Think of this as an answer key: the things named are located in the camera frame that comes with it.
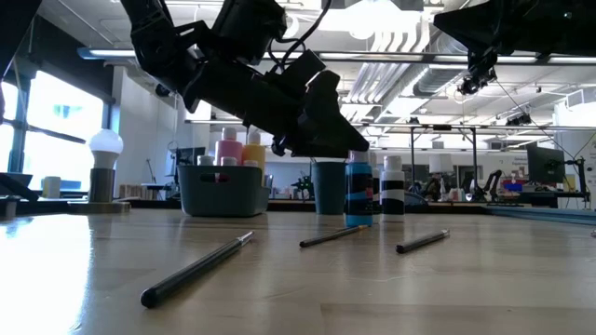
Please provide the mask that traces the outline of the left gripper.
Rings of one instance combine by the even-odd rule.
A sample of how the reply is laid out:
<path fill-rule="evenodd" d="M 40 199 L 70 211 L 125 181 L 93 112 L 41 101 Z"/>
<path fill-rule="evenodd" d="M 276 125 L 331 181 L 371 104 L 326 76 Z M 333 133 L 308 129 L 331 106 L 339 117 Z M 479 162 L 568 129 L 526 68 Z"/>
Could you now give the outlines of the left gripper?
<path fill-rule="evenodd" d="M 261 76 L 225 60 L 183 58 L 183 103 L 190 113 L 202 101 L 273 135 L 271 151 L 292 157 L 346 157 L 370 144 L 340 112 L 340 76 L 311 50 L 282 74 Z"/>

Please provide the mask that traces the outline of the large yellow paint bottle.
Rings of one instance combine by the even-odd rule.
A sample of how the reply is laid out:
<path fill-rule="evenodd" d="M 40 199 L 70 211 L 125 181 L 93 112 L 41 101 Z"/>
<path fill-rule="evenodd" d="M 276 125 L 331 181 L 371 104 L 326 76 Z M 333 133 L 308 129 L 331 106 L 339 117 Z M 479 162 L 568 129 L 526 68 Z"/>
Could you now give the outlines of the large yellow paint bottle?
<path fill-rule="evenodd" d="M 261 134 L 259 132 L 248 132 L 246 143 L 242 148 L 242 165 L 246 160 L 255 160 L 259 162 L 261 170 L 261 182 L 264 182 L 265 171 L 265 147 L 261 144 Z"/>

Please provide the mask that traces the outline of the large pink paint bottle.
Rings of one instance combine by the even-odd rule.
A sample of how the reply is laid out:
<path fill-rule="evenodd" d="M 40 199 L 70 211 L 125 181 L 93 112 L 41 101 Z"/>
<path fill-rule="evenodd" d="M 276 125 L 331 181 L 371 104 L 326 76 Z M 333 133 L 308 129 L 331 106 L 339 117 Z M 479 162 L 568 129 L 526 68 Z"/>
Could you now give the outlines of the large pink paint bottle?
<path fill-rule="evenodd" d="M 237 140 L 237 131 L 232 127 L 224 127 L 222 138 L 215 143 L 215 161 L 218 166 L 234 161 L 242 163 L 243 144 Z"/>

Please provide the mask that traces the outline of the small light blue paint bottle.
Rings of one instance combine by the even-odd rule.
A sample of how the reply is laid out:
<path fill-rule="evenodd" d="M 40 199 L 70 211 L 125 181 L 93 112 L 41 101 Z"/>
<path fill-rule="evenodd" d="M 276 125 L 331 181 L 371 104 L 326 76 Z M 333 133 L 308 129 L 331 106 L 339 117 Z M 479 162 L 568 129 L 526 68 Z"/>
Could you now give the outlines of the small light blue paint bottle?
<path fill-rule="evenodd" d="M 345 226 L 373 225 L 373 171 L 367 152 L 350 151 L 345 166 Z"/>

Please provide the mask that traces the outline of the black paintbrush golden tip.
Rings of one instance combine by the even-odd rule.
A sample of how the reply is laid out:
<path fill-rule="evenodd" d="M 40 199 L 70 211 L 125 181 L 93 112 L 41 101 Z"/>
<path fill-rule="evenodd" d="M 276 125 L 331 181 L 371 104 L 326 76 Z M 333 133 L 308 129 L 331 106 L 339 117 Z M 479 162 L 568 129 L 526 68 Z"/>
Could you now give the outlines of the black paintbrush golden tip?
<path fill-rule="evenodd" d="M 301 241 L 299 243 L 299 247 L 300 248 L 309 248 L 309 247 L 312 247 L 312 246 L 315 246 L 315 245 L 318 245 L 318 244 L 321 244 L 321 243 L 324 243 L 327 241 L 338 239 L 338 238 L 346 236 L 346 235 L 352 235 L 352 234 L 357 233 L 364 229 L 366 229 L 365 225 L 345 228 L 345 229 L 342 229 L 342 230 L 339 230 L 339 231 L 336 231 L 336 232 L 333 232 L 330 234 L 325 234 L 325 235 L 321 235 L 321 236 L 317 236 L 314 238 L 310 238 L 310 239 Z"/>

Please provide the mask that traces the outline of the small white black-striped paint bottle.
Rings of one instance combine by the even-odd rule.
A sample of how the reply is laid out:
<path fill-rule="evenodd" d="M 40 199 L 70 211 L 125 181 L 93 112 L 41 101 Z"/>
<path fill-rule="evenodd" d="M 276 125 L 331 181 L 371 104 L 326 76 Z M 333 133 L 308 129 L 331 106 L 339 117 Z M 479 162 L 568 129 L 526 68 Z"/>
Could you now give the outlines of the small white black-striped paint bottle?
<path fill-rule="evenodd" d="M 384 158 L 381 207 L 383 222 L 405 221 L 405 173 L 402 171 L 402 161 L 398 155 L 388 155 Z"/>

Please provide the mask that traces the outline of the teal ribbed plastic cup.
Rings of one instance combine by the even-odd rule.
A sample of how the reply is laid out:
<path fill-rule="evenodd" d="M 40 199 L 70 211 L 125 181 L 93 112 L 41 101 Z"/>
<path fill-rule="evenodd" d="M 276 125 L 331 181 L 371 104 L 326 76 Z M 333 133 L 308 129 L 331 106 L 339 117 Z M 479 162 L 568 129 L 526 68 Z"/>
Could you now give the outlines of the teal ribbed plastic cup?
<path fill-rule="evenodd" d="M 345 163 L 315 163 L 313 165 L 312 181 L 318 215 L 343 215 L 346 191 Z"/>

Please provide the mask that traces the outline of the grey-teal plastic bin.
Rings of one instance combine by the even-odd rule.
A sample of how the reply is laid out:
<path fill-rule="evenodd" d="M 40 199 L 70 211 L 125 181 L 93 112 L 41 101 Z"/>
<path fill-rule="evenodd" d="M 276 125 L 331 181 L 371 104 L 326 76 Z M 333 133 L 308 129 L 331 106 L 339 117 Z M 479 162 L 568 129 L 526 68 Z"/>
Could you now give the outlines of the grey-teal plastic bin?
<path fill-rule="evenodd" d="M 182 210 L 193 217 L 248 218 L 262 214 L 270 189 L 262 171 L 245 166 L 178 166 Z"/>

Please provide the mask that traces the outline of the black paintbrush silver ferrule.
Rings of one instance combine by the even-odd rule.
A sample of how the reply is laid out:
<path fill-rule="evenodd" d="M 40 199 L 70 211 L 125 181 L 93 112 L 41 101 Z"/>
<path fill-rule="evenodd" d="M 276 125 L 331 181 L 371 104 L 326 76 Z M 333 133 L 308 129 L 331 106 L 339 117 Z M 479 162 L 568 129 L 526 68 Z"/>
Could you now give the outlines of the black paintbrush silver ferrule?
<path fill-rule="evenodd" d="M 396 245 L 396 252 L 399 254 L 405 254 L 410 251 L 416 250 L 418 248 L 424 247 L 426 245 L 435 243 L 440 241 L 444 238 L 447 238 L 450 235 L 449 230 L 441 230 L 435 233 L 425 234 L 423 236 L 417 237 L 414 240 L 402 242 L 401 244 Z"/>

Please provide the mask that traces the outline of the wooden block stack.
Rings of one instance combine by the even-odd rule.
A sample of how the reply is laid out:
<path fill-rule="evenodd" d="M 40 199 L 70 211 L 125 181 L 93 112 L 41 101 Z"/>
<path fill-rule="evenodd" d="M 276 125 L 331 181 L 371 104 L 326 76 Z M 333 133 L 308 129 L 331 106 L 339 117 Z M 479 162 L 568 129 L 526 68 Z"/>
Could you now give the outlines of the wooden block stack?
<path fill-rule="evenodd" d="M 160 200 L 162 187 L 157 184 L 120 184 L 118 187 L 119 198 L 136 198 L 140 200 Z"/>

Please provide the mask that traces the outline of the light blue mat strip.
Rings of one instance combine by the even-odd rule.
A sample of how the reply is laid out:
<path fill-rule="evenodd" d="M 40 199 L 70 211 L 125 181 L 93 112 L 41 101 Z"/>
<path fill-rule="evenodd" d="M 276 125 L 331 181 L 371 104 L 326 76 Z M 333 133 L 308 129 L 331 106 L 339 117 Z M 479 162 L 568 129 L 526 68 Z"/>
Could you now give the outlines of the light blue mat strip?
<path fill-rule="evenodd" d="M 596 211 L 559 208 L 496 207 L 485 208 L 487 214 L 535 221 L 554 221 L 596 227 Z"/>

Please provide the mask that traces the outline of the white cylinder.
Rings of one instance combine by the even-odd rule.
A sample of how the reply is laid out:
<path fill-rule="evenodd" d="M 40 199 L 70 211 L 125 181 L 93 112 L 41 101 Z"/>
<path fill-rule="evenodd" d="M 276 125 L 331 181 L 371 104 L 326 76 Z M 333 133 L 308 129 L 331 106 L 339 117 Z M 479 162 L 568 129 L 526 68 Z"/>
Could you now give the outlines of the white cylinder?
<path fill-rule="evenodd" d="M 61 178 L 46 176 L 43 179 L 42 196 L 44 198 L 59 198 L 61 196 Z"/>

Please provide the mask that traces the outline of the dark slanted panel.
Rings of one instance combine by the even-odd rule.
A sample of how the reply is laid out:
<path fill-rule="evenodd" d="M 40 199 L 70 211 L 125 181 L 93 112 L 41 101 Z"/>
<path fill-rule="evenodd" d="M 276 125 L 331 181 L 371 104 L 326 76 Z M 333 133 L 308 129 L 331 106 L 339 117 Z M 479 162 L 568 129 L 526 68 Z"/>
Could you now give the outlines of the dark slanted panel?
<path fill-rule="evenodd" d="M 27 186 L 9 177 L 6 173 L 0 173 L 0 185 L 8 189 L 11 193 L 20 196 L 30 202 L 38 200 L 36 193 L 31 191 Z"/>

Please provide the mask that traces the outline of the black aluminium table frame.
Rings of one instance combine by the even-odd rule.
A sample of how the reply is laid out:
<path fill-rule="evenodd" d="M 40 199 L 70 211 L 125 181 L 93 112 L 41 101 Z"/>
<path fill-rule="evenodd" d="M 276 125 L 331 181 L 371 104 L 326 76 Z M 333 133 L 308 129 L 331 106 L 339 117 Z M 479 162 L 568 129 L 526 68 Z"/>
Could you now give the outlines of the black aluminium table frame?
<path fill-rule="evenodd" d="M 38 200 L 27 202 L 23 199 L 0 199 L 0 218 L 10 216 L 31 216 L 73 213 L 69 208 L 70 202 L 85 202 L 80 199 Z M 135 209 L 181 209 L 176 201 L 129 200 L 131 208 Z M 491 215 L 485 208 L 492 205 L 481 203 L 446 203 L 430 204 L 419 207 L 405 207 L 407 214 L 454 214 L 454 215 Z"/>

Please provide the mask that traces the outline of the black window frame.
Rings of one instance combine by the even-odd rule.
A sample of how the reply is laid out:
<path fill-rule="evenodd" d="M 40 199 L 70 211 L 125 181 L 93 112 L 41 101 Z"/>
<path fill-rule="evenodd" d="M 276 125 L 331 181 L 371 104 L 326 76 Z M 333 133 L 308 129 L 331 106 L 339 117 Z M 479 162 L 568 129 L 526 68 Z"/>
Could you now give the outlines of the black window frame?
<path fill-rule="evenodd" d="M 36 177 L 85 177 L 92 167 L 87 141 L 107 125 L 113 103 L 41 70 L 1 84 L 0 172 Z"/>

